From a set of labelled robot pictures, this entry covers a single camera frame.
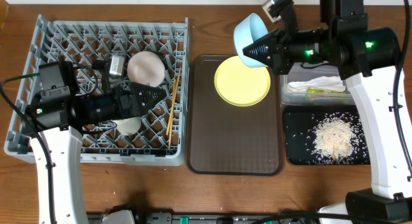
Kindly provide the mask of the light blue bowl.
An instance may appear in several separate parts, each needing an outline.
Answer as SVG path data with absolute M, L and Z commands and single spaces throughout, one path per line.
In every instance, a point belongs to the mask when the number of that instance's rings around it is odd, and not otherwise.
M 249 68 L 264 67 L 263 63 L 247 57 L 243 54 L 243 49 L 254 41 L 268 33 L 266 25 L 258 14 L 251 13 L 247 18 L 240 22 L 234 29 L 234 45 L 236 53 L 244 65 Z

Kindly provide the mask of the white bowl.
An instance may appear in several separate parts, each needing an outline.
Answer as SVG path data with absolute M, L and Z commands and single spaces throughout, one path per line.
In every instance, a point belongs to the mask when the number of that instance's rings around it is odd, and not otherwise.
M 157 54 L 141 51 L 130 58 L 127 76 L 131 82 L 157 87 L 165 78 L 165 66 Z

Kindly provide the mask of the white cup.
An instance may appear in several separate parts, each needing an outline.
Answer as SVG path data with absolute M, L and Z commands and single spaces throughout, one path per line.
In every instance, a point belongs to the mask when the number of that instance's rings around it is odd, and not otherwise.
M 114 123 L 117 125 L 117 130 L 122 135 L 133 135 L 139 131 L 142 125 L 140 117 L 114 120 Z

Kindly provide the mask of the yellow plate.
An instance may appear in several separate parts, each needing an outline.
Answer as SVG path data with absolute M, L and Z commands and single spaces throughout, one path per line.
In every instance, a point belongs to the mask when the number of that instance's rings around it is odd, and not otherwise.
M 261 102 L 267 96 L 271 79 L 265 67 L 249 68 L 240 57 L 233 56 L 218 66 L 214 86 L 225 102 L 247 107 Z

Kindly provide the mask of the wooden chopstick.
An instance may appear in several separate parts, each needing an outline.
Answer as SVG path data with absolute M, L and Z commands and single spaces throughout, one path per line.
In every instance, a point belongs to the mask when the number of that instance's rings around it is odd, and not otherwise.
M 170 115 L 169 115 L 169 121 L 168 121 L 168 126 L 167 126 L 168 136 L 171 136 L 171 129 L 172 129 L 172 125 L 173 125 L 174 103 L 175 103 L 176 96 L 177 96 L 177 91 L 178 91 L 178 86 L 179 86 L 179 82 L 180 82 L 181 72 L 182 72 L 182 68 L 179 69 L 178 77 L 174 80 L 174 84 L 173 84 L 173 96 L 172 96 L 172 100 L 171 100 L 171 103 L 172 103 L 171 104 L 171 112 L 170 112 Z
M 178 91 L 178 85 L 180 81 L 180 75 L 178 76 L 177 79 L 174 80 L 174 85 L 173 85 L 173 96 L 171 100 L 171 112 L 169 115 L 169 121 L 168 121 L 168 126 L 167 126 L 167 136 L 169 137 L 169 143 L 168 143 L 168 150 L 171 150 L 171 142 L 172 142 L 172 128 L 173 128 L 173 117 L 174 117 L 174 104 L 176 100 L 176 94 Z

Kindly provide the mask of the white napkin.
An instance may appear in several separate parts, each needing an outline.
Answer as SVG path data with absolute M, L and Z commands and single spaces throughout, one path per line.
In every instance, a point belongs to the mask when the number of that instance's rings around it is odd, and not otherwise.
M 321 89 L 336 92 L 344 92 L 346 90 L 346 86 L 338 76 L 321 76 L 308 81 L 289 82 L 286 88 L 290 92 L 303 92 L 308 89 Z

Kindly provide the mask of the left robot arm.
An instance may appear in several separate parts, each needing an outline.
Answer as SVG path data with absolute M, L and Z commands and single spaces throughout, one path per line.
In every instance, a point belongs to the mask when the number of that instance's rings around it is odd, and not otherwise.
M 112 86 L 114 60 L 92 63 L 101 72 L 103 92 L 80 94 L 76 71 L 81 64 L 55 61 L 39 66 L 42 89 L 25 109 L 26 128 L 35 155 L 40 223 L 88 223 L 80 154 L 83 129 L 90 124 L 141 117 L 166 97 L 164 89 L 137 82 L 127 89 Z

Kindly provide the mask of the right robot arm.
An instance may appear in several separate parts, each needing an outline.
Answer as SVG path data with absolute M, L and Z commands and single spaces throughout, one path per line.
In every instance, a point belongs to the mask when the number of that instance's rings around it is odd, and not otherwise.
M 234 30 L 244 65 L 286 75 L 297 63 L 338 69 L 359 112 L 370 155 L 371 186 L 342 203 L 305 214 L 318 223 L 402 223 L 411 219 L 411 119 L 404 98 L 408 41 L 390 28 L 368 28 L 364 0 L 320 0 L 326 28 L 301 31 L 293 0 L 268 0 L 263 9 L 283 27 L 268 31 L 250 14 Z

